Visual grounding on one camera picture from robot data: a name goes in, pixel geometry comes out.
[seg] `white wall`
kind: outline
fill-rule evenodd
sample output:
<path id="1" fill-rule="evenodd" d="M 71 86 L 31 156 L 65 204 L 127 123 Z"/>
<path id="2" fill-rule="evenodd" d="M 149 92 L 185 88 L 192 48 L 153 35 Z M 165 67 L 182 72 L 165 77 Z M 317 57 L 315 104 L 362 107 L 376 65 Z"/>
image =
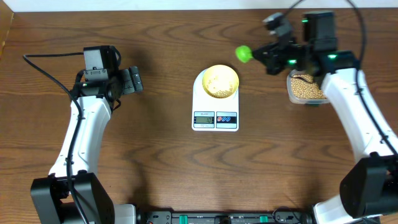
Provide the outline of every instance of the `white wall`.
<path id="1" fill-rule="evenodd" d="M 358 7 L 398 7 L 398 0 L 353 0 Z M 296 0 L 4 0 L 14 12 L 278 9 Z M 348 7 L 345 0 L 306 0 L 302 8 Z"/>

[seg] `kitchen scale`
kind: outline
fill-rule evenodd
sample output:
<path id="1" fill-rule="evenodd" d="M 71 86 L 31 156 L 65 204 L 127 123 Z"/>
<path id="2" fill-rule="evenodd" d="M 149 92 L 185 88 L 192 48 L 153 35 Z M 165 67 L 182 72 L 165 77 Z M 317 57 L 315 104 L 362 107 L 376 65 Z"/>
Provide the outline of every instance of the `kitchen scale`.
<path id="1" fill-rule="evenodd" d="M 193 83 L 192 129 L 195 131 L 237 131 L 239 129 L 239 80 L 237 80 L 236 91 L 231 96 L 226 98 L 210 96 L 205 91 L 202 80 L 205 72 L 215 67 L 221 67 L 221 70 L 232 70 L 225 65 L 215 65 L 197 76 Z M 232 70 L 232 72 L 238 79 L 235 71 Z"/>

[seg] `green led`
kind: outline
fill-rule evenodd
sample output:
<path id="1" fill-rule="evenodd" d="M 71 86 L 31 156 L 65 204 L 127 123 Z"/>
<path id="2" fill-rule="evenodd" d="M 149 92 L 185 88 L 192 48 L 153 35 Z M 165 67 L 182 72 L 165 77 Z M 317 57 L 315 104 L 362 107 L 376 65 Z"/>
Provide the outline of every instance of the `green led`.
<path id="1" fill-rule="evenodd" d="M 328 55 L 328 57 L 333 60 L 337 57 L 337 55 Z"/>
<path id="2" fill-rule="evenodd" d="M 297 60 L 288 60 L 287 61 L 290 65 L 294 65 L 295 63 L 297 63 Z"/>

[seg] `plastic container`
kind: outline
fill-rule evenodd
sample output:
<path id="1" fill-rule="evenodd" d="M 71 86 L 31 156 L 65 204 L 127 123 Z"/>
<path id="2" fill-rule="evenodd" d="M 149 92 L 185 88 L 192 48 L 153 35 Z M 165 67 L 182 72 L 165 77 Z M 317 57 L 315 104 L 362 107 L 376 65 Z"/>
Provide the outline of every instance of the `plastic container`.
<path id="1" fill-rule="evenodd" d="M 319 105 L 323 103 L 329 103 L 328 99 L 305 99 L 299 98 L 293 94 L 292 90 L 292 76 L 294 75 L 304 75 L 305 72 L 299 72 L 296 70 L 292 70 L 287 76 L 286 84 L 287 84 L 287 93 L 289 94 L 289 99 L 292 103 L 296 104 L 311 104 L 311 105 Z"/>

